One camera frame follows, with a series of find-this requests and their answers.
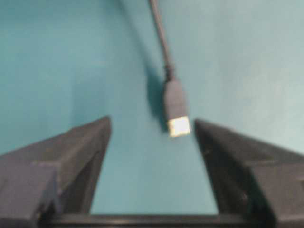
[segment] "blue-green backdrop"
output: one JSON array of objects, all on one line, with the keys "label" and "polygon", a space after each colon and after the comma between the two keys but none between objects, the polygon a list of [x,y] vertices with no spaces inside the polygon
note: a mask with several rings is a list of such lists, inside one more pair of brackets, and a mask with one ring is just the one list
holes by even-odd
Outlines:
[{"label": "blue-green backdrop", "polygon": [[[304,1],[160,0],[189,115],[303,151]],[[93,213],[216,213],[170,139],[146,0],[0,0],[0,153],[110,115]]]}]

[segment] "metal connector tip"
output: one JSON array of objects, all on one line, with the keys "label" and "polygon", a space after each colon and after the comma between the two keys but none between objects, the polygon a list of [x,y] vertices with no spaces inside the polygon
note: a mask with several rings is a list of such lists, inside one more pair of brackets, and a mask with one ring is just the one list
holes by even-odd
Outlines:
[{"label": "metal connector tip", "polygon": [[170,119],[168,121],[169,134],[171,137],[178,137],[190,133],[190,123],[187,116]]}]

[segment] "teal background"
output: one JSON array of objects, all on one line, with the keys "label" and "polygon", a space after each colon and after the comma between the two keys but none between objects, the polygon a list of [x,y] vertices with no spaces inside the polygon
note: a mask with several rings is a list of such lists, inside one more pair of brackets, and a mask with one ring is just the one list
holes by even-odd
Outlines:
[{"label": "teal background", "polygon": [[[160,0],[189,116],[303,151],[304,1]],[[0,153],[110,115],[92,213],[217,213],[170,139],[145,0],[0,0]]]}]

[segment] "usb connector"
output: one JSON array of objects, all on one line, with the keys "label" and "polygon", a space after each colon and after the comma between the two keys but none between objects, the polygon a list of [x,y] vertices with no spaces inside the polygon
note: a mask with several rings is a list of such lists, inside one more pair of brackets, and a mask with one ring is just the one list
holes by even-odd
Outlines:
[{"label": "usb connector", "polygon": [[178,137],[190,133],[186,99],[180,82],[173,77],[166,82],[164,105],[169,134]]}]

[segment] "clamp jaw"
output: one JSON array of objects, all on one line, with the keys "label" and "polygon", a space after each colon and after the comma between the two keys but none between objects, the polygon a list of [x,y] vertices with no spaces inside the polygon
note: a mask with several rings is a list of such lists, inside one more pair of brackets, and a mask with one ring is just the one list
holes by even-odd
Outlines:
[{"label": "clamp jaw", "polygon": [[304,157],[203,120],[218,215],[88,215],[110,134],[106,117],[0,156],[0,227],[304,227]]}]

